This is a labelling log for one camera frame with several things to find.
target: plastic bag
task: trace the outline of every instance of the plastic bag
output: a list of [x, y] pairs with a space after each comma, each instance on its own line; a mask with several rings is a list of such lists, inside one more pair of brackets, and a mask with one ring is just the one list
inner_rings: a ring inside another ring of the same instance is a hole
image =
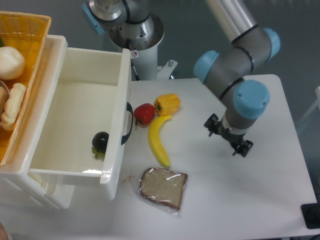
[[149, 167], [140, 176], [131, 176], [133, 189], [153, 206], [178, 216], [188, 175]]

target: gray floor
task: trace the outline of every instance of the gray floor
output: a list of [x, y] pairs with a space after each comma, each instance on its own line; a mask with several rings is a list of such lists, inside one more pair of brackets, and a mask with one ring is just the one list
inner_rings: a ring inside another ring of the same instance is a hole
[[[70, 47], [116, 51], [107, 35], [96, 35], [87, 25], [80, 8], [83, 2], [0, 0], [0, 10], [51, 16], [49, 33], [65, 36]], [[258, 24], [274, 29], [281, 39], [278, 55], [252, 74], [280, 77], [296, 124], [317, 99], [315, 89], [320, 86], [320, 0], [244, 2]], [[164, 65], [169, 59], [177, 61], [176, 78], [194, 78], [194, 64], [206, 51], [214, 49], [223, 54], [231, 48], [203, 0], [150, 0], [150, 8], [165, 26], [158, 63]], [[320, 177], [319, 120], [318, 115], [299, 135], [316, 195], [320, 194], [317, 181]]]

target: bread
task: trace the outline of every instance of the bread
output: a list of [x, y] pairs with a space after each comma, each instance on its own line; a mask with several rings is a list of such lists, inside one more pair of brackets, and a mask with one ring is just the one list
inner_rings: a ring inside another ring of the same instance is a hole
[[21, 103], [24, 99], [26, 86], [21, 83], [15, 83], [10, 90], [10, 97], [4, 106], [4, 113], [1, 115], [1, 126], [4, 130], [14, 129]]
[[154, 203], [180, 210], [188, 175], [150, 167], [142, 175], [140, 195]]
[[4, 112], [6, 101], [8, 100], [8, 93], [0, 86], [0, 115]]

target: warning sticker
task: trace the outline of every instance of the warning sticker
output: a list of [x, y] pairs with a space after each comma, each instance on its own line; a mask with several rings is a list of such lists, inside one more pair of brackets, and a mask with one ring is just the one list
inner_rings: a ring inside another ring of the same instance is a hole
[[138, 57], [139, 57], [138, 50], [131, 51], [131, 58], [132, 59], [135, 59], [135, 58], [138, 58]]

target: slice of bread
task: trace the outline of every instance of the slice of bread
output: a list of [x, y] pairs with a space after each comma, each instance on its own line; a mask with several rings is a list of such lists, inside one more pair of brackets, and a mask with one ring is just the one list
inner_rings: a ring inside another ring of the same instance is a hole
[[150, 167], [142, 175], [140, 195], [163, 206], [180, 210], [188, 175]]

